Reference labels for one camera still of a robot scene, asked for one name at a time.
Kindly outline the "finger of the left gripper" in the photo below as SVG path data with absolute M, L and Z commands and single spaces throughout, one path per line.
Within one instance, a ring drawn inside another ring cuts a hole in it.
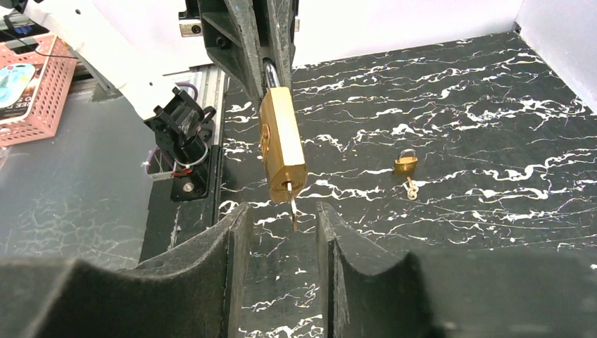
M 274 61 L 280 84 L 291 88 L 292 63 L 296 47 L 294 35 L 298 1 L 267 0 L 268 34 L 270 38 L 270 58 Z
M 209 59 L 259 105 L 264 97 L 264 79 L 253 2 L 200 0 L 198 5 Z

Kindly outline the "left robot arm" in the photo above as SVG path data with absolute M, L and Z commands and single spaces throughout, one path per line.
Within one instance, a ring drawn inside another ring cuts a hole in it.
M 212 62 L 236 80 L 254 106 L 267 94 L 271 62 L 279 83 L 291 86 L 297 1 L 187 1 L 181 18 L 201 21 Z M 174 84 L 149 65 L 92 1 L 2 1 L 54 33 L 96 68 L 132 104 L 142 120 L 174 97 Z

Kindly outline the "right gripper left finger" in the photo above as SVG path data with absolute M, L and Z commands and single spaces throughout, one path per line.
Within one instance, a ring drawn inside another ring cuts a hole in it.
M 242 203 L 130 270 L 3 258 L 1 336 L 236 337 L 252 232 L 252 209 Z

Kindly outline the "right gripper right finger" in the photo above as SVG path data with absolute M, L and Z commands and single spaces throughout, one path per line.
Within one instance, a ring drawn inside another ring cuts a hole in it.
M 595 337 L 596 271 L 580 252 L 396 255 L 316 205 L 326 337 Z

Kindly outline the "silver key pair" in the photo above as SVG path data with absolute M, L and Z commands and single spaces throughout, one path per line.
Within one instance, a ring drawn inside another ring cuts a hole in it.
M 419 187 L 417 186 L 416 182 L 412 179 L 412 177 L 407 176 L 403 186 L 406 190 L 408 199 L 411 201 L 416 200 Z

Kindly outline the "small brass padlock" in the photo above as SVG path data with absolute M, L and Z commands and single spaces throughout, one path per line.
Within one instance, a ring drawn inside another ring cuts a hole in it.
M 395 175 L 409 175 L 415 171 L 418 163 L 416 150 L 404 149 L 394 161 Z

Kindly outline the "single silver key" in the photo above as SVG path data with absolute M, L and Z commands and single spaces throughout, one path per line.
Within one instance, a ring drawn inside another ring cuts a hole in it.
M 292 228 L 293 231 L 297 231 L 298 230 L 298 221 L 297 221 L 297 206 L 296 206 L 296 201 L 295 201 L 295 197 L 293 195 L 293 184 L 292 182 L 288 181 L 285 183 L 286 188 L 287 188 L 287 193 L 289 195 L 289 204 L 291 207 L 291 223 L 292 223 Z

